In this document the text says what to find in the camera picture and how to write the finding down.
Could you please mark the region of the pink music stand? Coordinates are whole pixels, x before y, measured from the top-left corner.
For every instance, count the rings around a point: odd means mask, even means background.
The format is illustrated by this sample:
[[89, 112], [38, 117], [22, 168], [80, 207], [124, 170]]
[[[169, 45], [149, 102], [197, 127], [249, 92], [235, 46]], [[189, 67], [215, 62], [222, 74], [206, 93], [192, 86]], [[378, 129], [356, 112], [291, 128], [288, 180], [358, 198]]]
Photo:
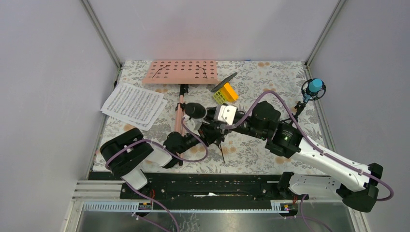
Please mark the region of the pink music stand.
[[172, 100], [174, 112], [174, 131], [182, 133], [183, 110], [181, 104], [189, 92], [190, 85], [216, 85], [219, 83], [217, 62], [214, 60], [154, 60], [151, 62], [144, 85], [167, 85], [176, 88]]

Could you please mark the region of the black microphone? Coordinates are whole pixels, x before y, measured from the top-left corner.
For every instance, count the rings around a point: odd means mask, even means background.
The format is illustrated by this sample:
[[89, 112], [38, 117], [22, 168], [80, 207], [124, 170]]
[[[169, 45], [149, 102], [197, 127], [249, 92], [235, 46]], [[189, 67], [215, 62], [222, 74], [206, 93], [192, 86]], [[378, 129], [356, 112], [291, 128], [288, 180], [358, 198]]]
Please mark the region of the black microphone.
[[[202, 124], [203, 124], [203, 118], [206, 116], [206, 107], [202, 106], [199, 103], [187, 103], [184, 106], [184, 115], [182, 118], [182, 127], [186, 130], [187, 128], [184, 125], [184, 120], [187, 118], [195, 118], [195, 119], [201, 119], [202, 120]], [[201, 144], [204, 148], [205, 148], [205, 153], [208, 153], [208, 146], [206, 146], [194, 133], [192, 133], [191, 131], [187, 131], [187, 133], [189, 133], [196, 141], [198, 141], [199, 144]], [[217, 146], [217, 148], [220, 150], [221, 155], [223, 156], [223, 150], [222, 150], [222, 146]]]

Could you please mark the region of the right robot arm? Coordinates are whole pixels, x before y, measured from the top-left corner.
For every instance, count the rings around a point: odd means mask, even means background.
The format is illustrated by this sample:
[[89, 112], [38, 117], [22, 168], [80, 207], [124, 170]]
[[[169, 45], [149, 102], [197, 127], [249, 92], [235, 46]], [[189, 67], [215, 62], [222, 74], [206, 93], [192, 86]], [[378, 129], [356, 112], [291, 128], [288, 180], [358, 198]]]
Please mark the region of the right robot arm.
[[298, 128], [279, 121], [280, 112], [266, 101], [255, 104], [250, 115], [232, 105], [207, 108], [204, 121], [221, 132], [235, 131], [266, 141], [271, 153], [308, 164], [328, 175], [304, 177], [283, 173], [278, 195], [289, 199], [294, 194], [340, 199], [357, 211], [368, 213], [378, 201], [378, 184], [383, 167], [347, 159], [314, 142]]

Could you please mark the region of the sheet music page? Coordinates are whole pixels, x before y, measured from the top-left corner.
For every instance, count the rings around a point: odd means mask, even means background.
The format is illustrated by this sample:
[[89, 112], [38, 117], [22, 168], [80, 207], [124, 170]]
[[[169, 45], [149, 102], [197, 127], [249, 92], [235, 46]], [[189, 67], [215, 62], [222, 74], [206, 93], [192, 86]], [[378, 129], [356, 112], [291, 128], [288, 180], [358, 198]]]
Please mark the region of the sheet music page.
[[101, 107], [106, 115], [147, 124], [154, 117], [163, 94], [128, 83], [119, 83]]
[[157, 120], [157, 118], [160, 116], [160, 114], [162, 113], [162, 111], [164, 110], [164, 108], [166, 107], [168, 101], [166, 99], [163, 99], [160, 103], [159, 108], [155, 111], [152, 119], [147, 123], [147, 124], [141, 124], [141, 123], [136, 123], [136, 122], [131, 122], [128, 120], [125, 120], [124, 122], [139, 128], [143, 131], [148, 131], [149, 129], [151, 129], [151, 127], [153, 126], [154, 122]]

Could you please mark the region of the blue microphone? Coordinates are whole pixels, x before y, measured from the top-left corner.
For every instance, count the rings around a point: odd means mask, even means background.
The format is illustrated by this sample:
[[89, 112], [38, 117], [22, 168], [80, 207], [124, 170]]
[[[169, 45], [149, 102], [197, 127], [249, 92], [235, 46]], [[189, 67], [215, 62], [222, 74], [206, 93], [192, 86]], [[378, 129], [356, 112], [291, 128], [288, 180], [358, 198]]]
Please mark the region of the blue microphone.
[[321, 99], [326, 93], [326, 85], [323, 80], [313, 78], [305, 81], [301, 87], [302, 101], [298, 101], [294, 109], [295, 113], [292, 113], [292, 117], [281, 120], [280, 124], [292, 125], [294, 122], [298, 122], [299, 116], [304, 111], [308, 102], [314, 102]]

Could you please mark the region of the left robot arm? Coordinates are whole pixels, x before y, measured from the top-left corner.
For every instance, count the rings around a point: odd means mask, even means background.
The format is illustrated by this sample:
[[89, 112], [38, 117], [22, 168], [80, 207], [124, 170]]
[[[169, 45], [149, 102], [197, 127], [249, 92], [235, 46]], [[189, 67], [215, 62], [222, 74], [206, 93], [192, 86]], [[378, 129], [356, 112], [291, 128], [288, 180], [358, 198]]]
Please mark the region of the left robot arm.
[[192, 147], [201, 144], [208, 155], [211, 144], [219, 144], [224, 140], [224, 134], [210, 128], [201, 126], [197, 133], [188, 130], [185, 135], [171, 132], [163, 144], [145, 138], [142, 132], [131, 129], [100, 147], [100, 154], [105, 160], [106, 169], [115, 177], [121, 178], [139, 199], [149, 195], [150, 186], [145, 173], [139, 168], [144, 160], [149, 160], [168, 169], [180, 161], [189, 162], [181, 156]]

